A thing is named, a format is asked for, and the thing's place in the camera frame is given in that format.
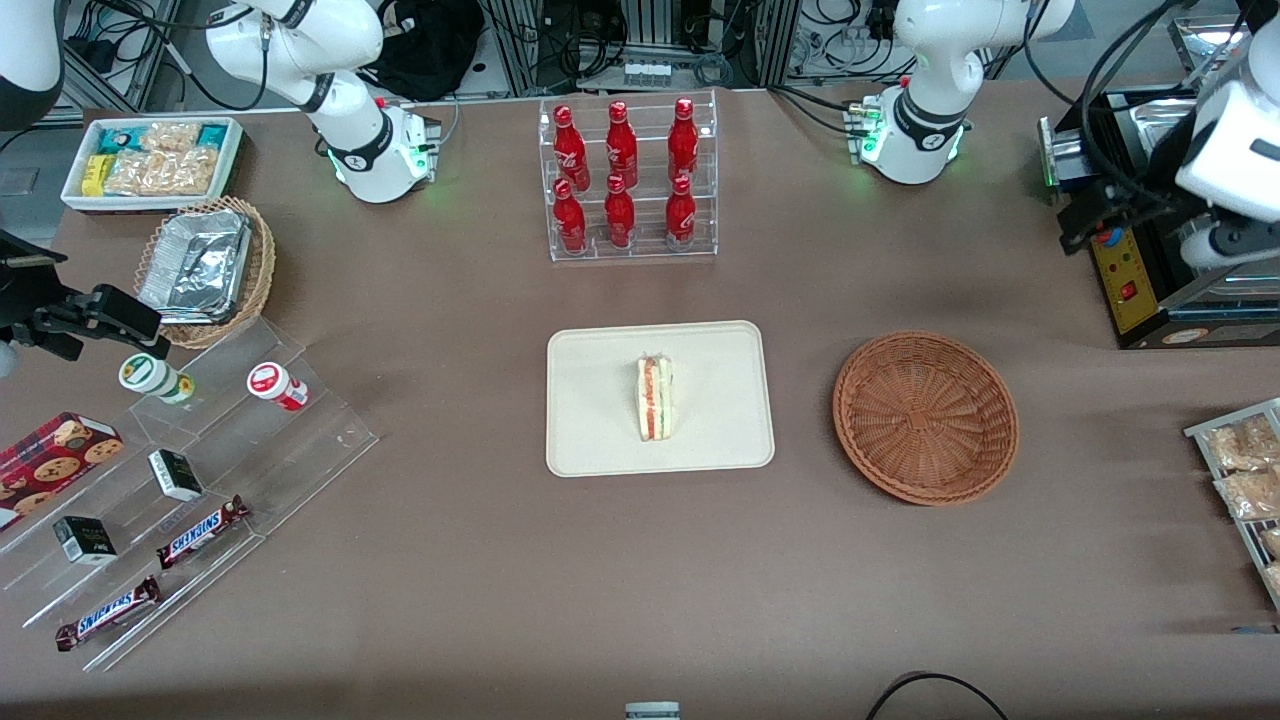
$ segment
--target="black bag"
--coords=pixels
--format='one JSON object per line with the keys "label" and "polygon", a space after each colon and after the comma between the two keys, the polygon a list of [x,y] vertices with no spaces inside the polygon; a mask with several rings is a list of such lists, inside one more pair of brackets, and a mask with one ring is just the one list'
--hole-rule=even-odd
{"label": "black bag", "polygon": [[462,83],[484,31],[476,0],[384,0],[383,53],[361,77],[407,100],[439,100]]}

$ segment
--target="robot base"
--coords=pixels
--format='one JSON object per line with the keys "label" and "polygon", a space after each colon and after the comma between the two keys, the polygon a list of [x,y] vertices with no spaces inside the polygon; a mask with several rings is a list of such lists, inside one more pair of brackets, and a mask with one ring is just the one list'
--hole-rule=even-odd
{"label": "robot base", "polygon": [[964,128],[956,131],[950,146],[920,150],[893,119],[893,101],[901,92],[901,87],[891,87],[879,95],[868,95],[860,108],[845,113],[845,128],[860,135],[849,138],[849,155],[855,165],[870,165],[893,182],[923,184],[942,174],[947,163],[955,159]]}
{"label": "robot base", "polygon": [[369,170],[343,168],[333,152],[329,154],[338,179],[365,202],[390,202],[420,183],[435,181],[435,165],[440,156],[439,126],[428,128],[421,115],[401,108],[385,108],[383,111],[392,122],[392,141]]}

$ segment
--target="small black box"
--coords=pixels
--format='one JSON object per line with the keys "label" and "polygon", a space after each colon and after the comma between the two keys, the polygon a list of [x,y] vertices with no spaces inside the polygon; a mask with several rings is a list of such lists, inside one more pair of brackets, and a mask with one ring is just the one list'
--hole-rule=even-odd
{"label": "small black box", "polygon": [[204,495],[205,489],[200,487],[186,456],[172,450],[157,450],[147,456],[147,461],[151,462],[151,474],[160,483],[160,492],[183,502],[200,500]]}
{"label": "small black box", "polygon": [[101,520],[67,515],[54,523],[54,534],[72,562],[106,565],[115,560],[115,547]]}

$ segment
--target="snack box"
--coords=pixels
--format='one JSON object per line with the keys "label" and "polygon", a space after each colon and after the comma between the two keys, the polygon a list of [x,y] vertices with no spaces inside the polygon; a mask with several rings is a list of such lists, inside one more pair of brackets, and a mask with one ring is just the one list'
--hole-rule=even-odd
{"label": "snack box", "polygon": [[63,413],[0,451],[0,532],[123,448],[115,428]]}
{"label": "snack box", "polygon": [[[84,195],[81,188],[81,181],[84,179],[90,158],[99,152],[102,137],[113,131],[136,128],[152,122],[200,123],[227,127],[227,135],[223,137],[221,147],[218,151],[218,164],[214,167],[214,179],[210,181],[209,190],[204,195],[161,195],[150,197]],[[218,115],[154,115],[93,120],[84,128],[84,137],[81,138],[79,150],[76,151],[76,160],[72,163],[70,172],[67,173],[67,182],[63,183],[63,202],[68,208],[79,210],[81,213],[154,213],[175,210],[200,202],[211,202],[225,195],[224,191],[236,164],[236,154],[239,151],[241,137],[243,137],[243,129],[238,122],[233,118]]]}

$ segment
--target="yellow panel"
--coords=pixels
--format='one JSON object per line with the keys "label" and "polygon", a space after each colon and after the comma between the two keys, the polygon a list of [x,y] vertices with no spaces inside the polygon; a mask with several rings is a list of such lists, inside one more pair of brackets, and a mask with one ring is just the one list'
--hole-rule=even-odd
{"label": "yellow panel", "polygon": [[[1093,249],[1093,264],[1098,266],[1116,329],[1126,333],[1160,310],[1156,292],[1151,288],[1151,278],[1147,277],[1147,268],[1138,252],[1138,243],[1130,231],[1124,231],[1124,237],[1115,247],[1103,247],[1097,242],[1091,242],[1089,247]],[[1133,283],[1138,292],[1125,300],[1121,288],[1128,283]]]}

